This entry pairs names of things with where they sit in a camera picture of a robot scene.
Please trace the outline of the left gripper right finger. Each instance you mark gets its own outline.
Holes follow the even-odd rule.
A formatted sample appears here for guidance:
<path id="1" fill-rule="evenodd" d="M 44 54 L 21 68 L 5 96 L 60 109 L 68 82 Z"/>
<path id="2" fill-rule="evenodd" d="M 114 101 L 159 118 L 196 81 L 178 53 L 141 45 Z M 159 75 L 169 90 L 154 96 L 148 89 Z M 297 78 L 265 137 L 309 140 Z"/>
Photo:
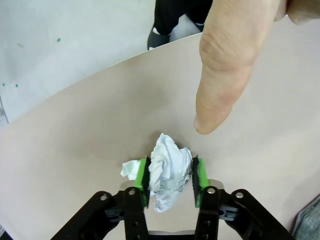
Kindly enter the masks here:
<path id="1" fill-rule="evenodd" d="M 292 234 L 247 190 L 227 193 L 220 181 L 208 179 L 204 160 L 192 159 L 192 187 L 199 209 L 194 238 L 216 240 L 223 220 L 243 240 L 292 240 Z"/>

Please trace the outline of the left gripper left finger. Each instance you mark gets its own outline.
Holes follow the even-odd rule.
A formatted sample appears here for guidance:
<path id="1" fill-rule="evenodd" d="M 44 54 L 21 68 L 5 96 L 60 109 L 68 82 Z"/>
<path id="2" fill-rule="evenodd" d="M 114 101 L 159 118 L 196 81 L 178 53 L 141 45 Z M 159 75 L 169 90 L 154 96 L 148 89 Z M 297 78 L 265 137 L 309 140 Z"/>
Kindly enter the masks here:
<path id="1" fill-rule="evenodd" d="M 117 194 L 96 192 L 52 239 L 102 240 L 124 221 L 127 240 L 147 240 L 144 209 L 150 200 L 150 163 L 149 157 L 141 159 L 136 179 Z"/>

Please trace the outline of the person's right hand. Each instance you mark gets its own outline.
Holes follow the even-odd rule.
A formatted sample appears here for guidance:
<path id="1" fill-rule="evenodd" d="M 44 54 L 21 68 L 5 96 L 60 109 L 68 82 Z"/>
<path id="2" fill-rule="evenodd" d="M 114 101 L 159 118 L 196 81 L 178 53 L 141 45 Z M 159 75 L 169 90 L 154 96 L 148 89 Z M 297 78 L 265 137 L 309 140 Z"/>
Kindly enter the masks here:
<path id="1" fill-rule="evenodd" d="M 272 24 L 296 25 L 320 17 L 317 0 L 215 0 L 199 42 L 202 62 L 195 130 L 212 133 L 229 116 L 251 77 Z"/>

